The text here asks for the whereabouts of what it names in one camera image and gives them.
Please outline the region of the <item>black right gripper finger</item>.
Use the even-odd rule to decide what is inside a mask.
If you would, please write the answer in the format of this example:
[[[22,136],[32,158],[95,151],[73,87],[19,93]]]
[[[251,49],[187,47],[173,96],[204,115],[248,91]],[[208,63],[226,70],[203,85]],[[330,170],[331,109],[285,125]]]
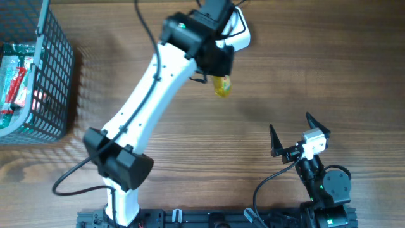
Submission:
[[[319,121],[317,121],[309,112],[306,112],[306,119],[308,121],[310,129],[319,128],[323,132],[326,139],[330,138],[331,131],[324,125],[319,123]]]
[[[269,125],[270,138],[271,138],[271,155],[273,157],[280,156],[284,152],[282,143],[280,142],[277,133],[272,124]]]

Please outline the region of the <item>yellow oil bottle silver cap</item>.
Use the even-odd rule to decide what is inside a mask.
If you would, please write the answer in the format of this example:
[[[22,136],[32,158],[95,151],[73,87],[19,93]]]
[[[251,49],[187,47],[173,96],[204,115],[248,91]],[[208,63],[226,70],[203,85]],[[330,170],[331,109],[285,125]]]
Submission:
[[[232,83],[228,75],[224,77],[212,76],[215,94],[219,97],[227,97],[232,91]]]

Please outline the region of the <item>red Nescafe coffee stick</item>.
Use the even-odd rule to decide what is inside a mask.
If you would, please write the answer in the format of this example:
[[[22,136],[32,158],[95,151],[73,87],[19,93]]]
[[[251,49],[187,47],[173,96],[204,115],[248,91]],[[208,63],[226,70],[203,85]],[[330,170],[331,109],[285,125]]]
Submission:
[[[13,100],[16,98],[16,95],[18,93],[22,80],[24,79],[24,77],[27,73],[27,69],[24,67],[16,67],[16,69],[18,71],[11,80],[9,91],[8,91],[6,99],[5,99],[5,103],[7,103],[7,104],[12,103]]]

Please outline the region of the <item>green 3M sponge package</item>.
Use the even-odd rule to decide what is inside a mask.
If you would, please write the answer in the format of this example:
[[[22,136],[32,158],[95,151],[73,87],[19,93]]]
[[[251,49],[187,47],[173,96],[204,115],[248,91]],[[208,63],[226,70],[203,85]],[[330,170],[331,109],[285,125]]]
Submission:
[[[1,129],[15,122],[26,104],[28,78],[31,64],[34,62],[35,46],[31,44],[4,44],[1,53]],[[22,80],[16,98],[12,103],[5,103],[12,78],[16,75],[16,67],[24,67],[27,73]]]

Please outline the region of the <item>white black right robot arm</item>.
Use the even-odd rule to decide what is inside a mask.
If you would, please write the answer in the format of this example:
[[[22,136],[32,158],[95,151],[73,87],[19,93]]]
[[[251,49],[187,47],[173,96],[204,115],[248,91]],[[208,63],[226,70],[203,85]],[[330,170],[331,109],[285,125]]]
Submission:
[[[275,128],[270,125],[271,155],[290,163],[306,188],[310,200],[299,207],[301,227],[347,227],[351,202],[351,173],[341,165],[325,166],[320,153],[328,149],[331,131],[306,113],[309,130],[301,140],[285,148]]]

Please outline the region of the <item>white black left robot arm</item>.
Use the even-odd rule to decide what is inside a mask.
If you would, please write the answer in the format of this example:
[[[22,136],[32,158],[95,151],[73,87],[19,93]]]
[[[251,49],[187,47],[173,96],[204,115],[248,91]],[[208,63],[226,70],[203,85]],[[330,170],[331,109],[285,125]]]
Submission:
[[[84,144],[106,187],[106,221],[130,227],[140,212],[139,187],[154,161],[145,155],[149,138],[177,91],[195,73],[228,77],[234,52],[245,48],[250,33],[236,12],[214,18],[208,13],[168,17],[156,52],[118,113],[101,130],[89,129]]]

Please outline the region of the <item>white barcode scanner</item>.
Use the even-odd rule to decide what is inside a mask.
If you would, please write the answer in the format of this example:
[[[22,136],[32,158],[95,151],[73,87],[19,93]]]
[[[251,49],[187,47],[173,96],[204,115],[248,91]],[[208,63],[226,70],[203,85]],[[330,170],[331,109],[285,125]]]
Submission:
[[[219,48],[224,48],[225,46],[232,46],[234,51],[240,51],[248,47],[251,41],[251,34],[247,26],[246,20],[239,7],[235,8],[230,19],[228,20],[222,35],[228,36],[225,39],[216,41],[216,45]]]

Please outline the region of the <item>grey plastic mesh basket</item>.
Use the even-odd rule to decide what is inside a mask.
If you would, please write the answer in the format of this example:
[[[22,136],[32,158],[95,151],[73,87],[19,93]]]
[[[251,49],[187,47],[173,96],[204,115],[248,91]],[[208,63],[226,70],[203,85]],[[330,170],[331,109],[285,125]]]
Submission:
[[[27,99],[20,117],[1,129],[1,144],[43,144],[65,132],[73,80],[73,48],[49,1],[1,1],[4,44],[35,46]]]

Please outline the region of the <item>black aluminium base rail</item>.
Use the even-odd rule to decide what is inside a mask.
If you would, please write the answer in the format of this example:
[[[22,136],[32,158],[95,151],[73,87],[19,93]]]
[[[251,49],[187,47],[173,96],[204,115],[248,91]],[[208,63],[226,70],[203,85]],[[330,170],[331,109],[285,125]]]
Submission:
[[[260,211],[260,218],[267,227],[349,227],[359,223],[356,210],[340,207],[336,209],[311,211],[300,208],[274,208]],[[259,217],[251,208],[244,211],[184,211],[175,209],[143,209],[130,227],[261,227]],[[113,227],[113,221],[104,210],[79,212],[77,228]]]

